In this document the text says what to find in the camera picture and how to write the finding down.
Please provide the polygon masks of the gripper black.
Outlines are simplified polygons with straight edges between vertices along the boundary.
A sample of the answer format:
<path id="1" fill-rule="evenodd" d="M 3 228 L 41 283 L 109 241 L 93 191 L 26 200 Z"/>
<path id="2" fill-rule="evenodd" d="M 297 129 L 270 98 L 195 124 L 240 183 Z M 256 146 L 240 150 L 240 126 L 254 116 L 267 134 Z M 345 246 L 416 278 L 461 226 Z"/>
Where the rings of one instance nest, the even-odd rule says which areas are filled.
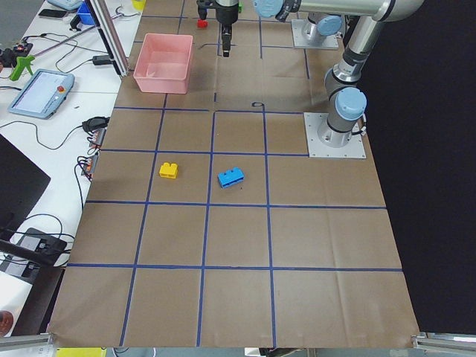
<path id="1" fill-rule="evenodd" d="M 232 25 L 238 20 L 238 0 L 216 0 L 216 18 L 222 26 L 222 55 L 230 56 Z"/>
<path id="2" fill-rule="evenodd" d="M 197 0 L 196 3 L 199 9 L 199 18 L 201 20 L 206 20 L 208 10 L 215 8 L 214 0 Z"/>

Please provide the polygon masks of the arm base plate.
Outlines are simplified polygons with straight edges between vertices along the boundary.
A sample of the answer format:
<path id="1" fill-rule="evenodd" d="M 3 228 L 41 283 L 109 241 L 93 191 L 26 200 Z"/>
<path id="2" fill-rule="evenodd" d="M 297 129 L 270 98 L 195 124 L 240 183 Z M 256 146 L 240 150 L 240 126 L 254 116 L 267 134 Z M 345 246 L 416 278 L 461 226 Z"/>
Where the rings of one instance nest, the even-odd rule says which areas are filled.
<path id="1" fill-rule="evenodd" d="M 357 123 L 350 132 L 340 133 L 328 125 L 328 113 L 304 112 L 303 117 L 310 158 L 363 160 L 367 157 Z"/>
<path id="2" fill-rule="evenodd" d="M 324 36 L 318 32 L 317 25 L 306 19 L 293 19 L 292 37 L 294 48 L 338 50 L 338 40 L 335 34 Z"/>

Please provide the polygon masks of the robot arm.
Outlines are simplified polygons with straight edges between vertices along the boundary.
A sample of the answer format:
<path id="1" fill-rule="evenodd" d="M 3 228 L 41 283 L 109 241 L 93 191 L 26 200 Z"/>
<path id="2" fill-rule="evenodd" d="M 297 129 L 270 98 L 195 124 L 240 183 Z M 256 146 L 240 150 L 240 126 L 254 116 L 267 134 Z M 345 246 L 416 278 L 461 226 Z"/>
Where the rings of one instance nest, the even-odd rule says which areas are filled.
<path id="1" fill-rule="evenodd" d="M 201 20 L 206 20 L 209 9 L 214 9 L 220 23 L 223 56 L 231 49 L 232 26 L 239 17 L 239 1 L 197 1 L 197 11 Z M 274 17 L 285 22 L 290 13 L 299 10 L 301 1 L 253 1 L 255 12 L 264 18 Z M 342 16 L 326 13 L 309 13 L 301 27 L 300 35 L 305 40 L 336 35 L 343 24 Z"/>
<path id="2" fill-rule="evenodd" d="M 340 62 L 330 68 L 324 82 L 330 101 L 327 119 L 318 127 L 319 140 L 328 147 L 348 144 L 356 122 L 364 117 L 367 98 L 356 88 L 361 70 L 386 22 L 408 18 L 422 1 L 255 1 L 256 13 L 284 22 L 290 13 L 328 13 L 358 16 Z"/>

